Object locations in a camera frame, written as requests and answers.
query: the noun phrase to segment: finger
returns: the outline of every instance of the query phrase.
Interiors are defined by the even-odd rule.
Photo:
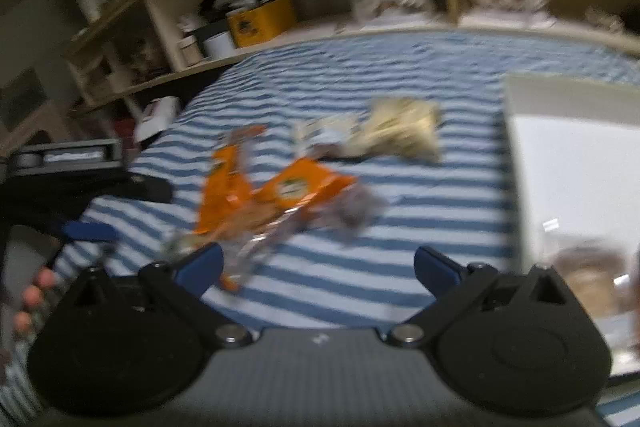
[[[41,268],[36,275],[35,283],[43,290],[49,290],[56,285],[56,275],[49,268]]]
[[[22,302],[28,309],[34,309],[42,304],[44,296],[42,291],[34,285],[28,286],[27,289],[22,292]]]
[[[31,317],[27,312],[17,312],[14,315],[14,330],[19,335],[24,335],[31,330]]]

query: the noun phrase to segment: black device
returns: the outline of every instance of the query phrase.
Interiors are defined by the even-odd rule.
[[[35,425],[606,426],[609,349],[551,268],[504,274],[423,247],[416,276],[438,299],[386,335],[258,339],[198,298],[221,271],[216,248],[137,278],[85,270],[28,358],[53,407]]]
[[[25,225],[62,240],[48,260],[52,267],[72,240],[114,242],[115,230],[78,219],[97,196],[171,203],[167,180],[127,171],[119,139],[85,140],[25,146],[7,161],[0,184],[0,279],[12,226]]]

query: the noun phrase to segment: clear plastic bag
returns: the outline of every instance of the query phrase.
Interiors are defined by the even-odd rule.
[[[350,243],[384,213],[386,205],[384,198],[356,182],[321,205],[314,213],[313,225],[335,230],[342,241]]]
[[[367,154],[358,141],[358,115],[332,114],[314,120],[295,121],[292,126],[296,156],[359,158]]]
[[[180,259],[187,257],[210,242],[210,239],[205,235],[173,230],[163,242],[158,254],[158,260],[168,261],[169,263],[180,261]]]
[[[410,160],[440,158],[436,128],[438,105],[415,98],[379,98],[362,126],[358,145],[369,153],[393,154]]]
[[[305,224],[302,208],[296,206],[268,223],[262,233],[244,231],[220,240],[225,258],[220,280],[222,287],[237,292],[254,273],[255,264],[272,253],[274,246],[303,230]]]
[[[638,345],[636,273],[606,239],[545,233],[545,258],[577,297],[612,351]]]

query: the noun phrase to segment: yellow box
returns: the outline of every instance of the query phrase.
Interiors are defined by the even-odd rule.
[[[234,15],[228,15],[229,29],[239,48],[270,41],[296,24],[291,0],[275,0]]]

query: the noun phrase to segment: striped bed sheet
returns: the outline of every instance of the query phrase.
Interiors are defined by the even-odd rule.
[[[251,177],[261,184],[293,159],[290,124],[336,112],[361,112],[377,96],[438,102],[442,162],[393,157],[332,162],[388,201],[385,214],[345,247],[330,232],[300,233],[258,267],[238,296],[216,288],[205,302],[250,328],[379,327],[387,330],[428,305],[413,274],[414,251],[430,245],[466,264],[515,267],[516,201],[502,113],[502,76],[561,73],[640,84],[635,64],[597,46],[462,32],[344,38],[254,55],[201,92],[132,171],[172,182],[174,203],[97,198],[87,220],[113,225],[122,241],[106,263],[128,275],[149,263],[176,230],[193,228],[210,156],[221,132],[262,123]],[[95,245],[65,249],[55,270],[72,280],[98,255]],[[0,405],[27,419],[39,405],[24,378],[18,344]],[[613,390],[601,411],[613,425],[640,426],[640,393]]]

